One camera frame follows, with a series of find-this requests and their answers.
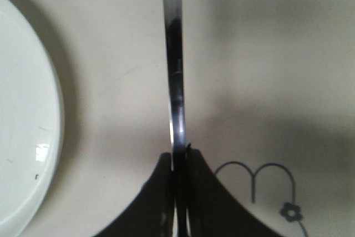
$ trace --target black flower design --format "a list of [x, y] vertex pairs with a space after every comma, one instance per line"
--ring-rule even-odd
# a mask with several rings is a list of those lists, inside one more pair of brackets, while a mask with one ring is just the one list
[[300, 221], [303, 219], [301, 207], [291, 203], [284, 203], [283, 208], [280, 210], [280, 214], [285, 217], [288, 222]]

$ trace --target white plate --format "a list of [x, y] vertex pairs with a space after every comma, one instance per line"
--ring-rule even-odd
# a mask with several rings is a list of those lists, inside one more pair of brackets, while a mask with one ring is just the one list
[[0, 0], [0, 236], [17, 236], [44, 198], [59, 154], [60, 102], [34, 30]]

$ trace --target metal blade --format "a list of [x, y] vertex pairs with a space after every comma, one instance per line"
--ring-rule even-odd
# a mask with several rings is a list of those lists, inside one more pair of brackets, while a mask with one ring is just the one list
[[173, 148], [177, 235], [187, 237], [186, 138], [184, 75], [182, 73], [181, 0], [164, 0], [165, 40], [168, 57], [170, 136]]
[[184, 152], [185, 109], [182, 73], [181, 0], [164, 0], [166, 53], [170, 96], [170, 135], [173, 152]]

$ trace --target black curved line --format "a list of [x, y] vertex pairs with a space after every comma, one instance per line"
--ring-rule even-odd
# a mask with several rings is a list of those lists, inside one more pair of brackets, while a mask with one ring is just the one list
[[250, 169], [246, 164], [244, 164], [243, 162], [239, 162], [239, 161], [229, 161], [229, 162], [226, 162], [226, 163], [220, 165], [220, 166], [216, 169], [215, 175], [217, 175], [218, 172], [219, 172], [222, 168], [224, 168], [225, 166], [227, 166], [227, 165], [239, 165], [239, 166], [242, 166], [243, 168], [245, 168], [245, 169], [249, 172], [251, 178], [252, 178], [253, 175], [254, 175], [253, 172], [251, 171], [251, 169]]
[[299, 225], [300, 225], [300, 227], [301, 227], [301, 229], [302, 229], [302, 231], [303, 231], [303, 235], [304, 235], [305, 237], [308, 237], [308, 233], [307, 233], [307, 231], [306, 231], [305, 226], [303, 226], [302, 222], [300, 222], [300, 221], [298, 221], [298, 223], [299, 223]]
[[267, 164], [264, 164], [262, 165], [261, 167], [259, 167], [255, 172], [254, 172], [254, 175], [253, 175], [253, 183], [252, 183], [252, 192], [254, 192], [254, 196], [253, 196], [253, 200], [255, 200], [255, 193], [256, 193], [256, 175], [264, 168], [266, 167], [271, 167], [271, 166], [274, 166], [274, 167], [279, 167], [281, 169], [283, 169], [288, 177], [290, 178], [290, 181], [291, 181], [291, 187], [292, 187], [292, 195], [291, 195], [291, 198], [292, 198], [292, 203], [295, 204], [296, 203], [296, 182], [295, 182], [295, 179], [293, 178], [292, 176], [292, 173], [289, 171], [289, 169], [287, 169], [285, 166], [281, 165], [281, 164], [277, 164], [277, 163], [267, 163]]

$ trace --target printed pattern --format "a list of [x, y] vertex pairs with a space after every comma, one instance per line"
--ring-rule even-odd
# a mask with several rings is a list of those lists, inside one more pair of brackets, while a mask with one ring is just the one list
[[283, 207], [280, 210], [280, 215], [282, 215], [290, 223], [295, 222], [295, 221], [298, 222], [298, 224], [300, 225], [300, 228], [303, 232], [303, 236], [308, 237], [307, 230], [301, 222], [301, 220], [303, 219], [303, 215], [301, 214], [301, 207], [296, 205], [296, 182], [295, 182], [295, 179], [293, 178], [292, 173], [289, 171], [289, 169], [287, 169], [285, 166], [283, 166], [281, 164], [267, 163], [267, 164], [260, 166], [255, 172], [253, 172], [243, 162], [230, 161], [230, 162], [226, 162], [226, 163], [222, 164], [221, 166], [219, 166], [215, 171], [215, 175], [217, 175], [218, 172], [220, 172], [223, 168], [225, 168], [228, 165], [239, 165], [239, 166], [243, 167], [244, 169], [246, 169], [247, 172], [250, 174], [250, 177], [251, 177], [251, 202], [253, 204], [255, 203], [255, 200], [256, 200], [256, 181], [257, 181], [256, 178], [257, 178], [257, 175], [263, 169], [268, 168], [268, 167], [277, 167], [277, 168], [282, 169], [287, 174], [287, 176], [289, 177], [290, 182], [291, 182], [291, 195], [290, 195], [291, 201], [283, 204]]

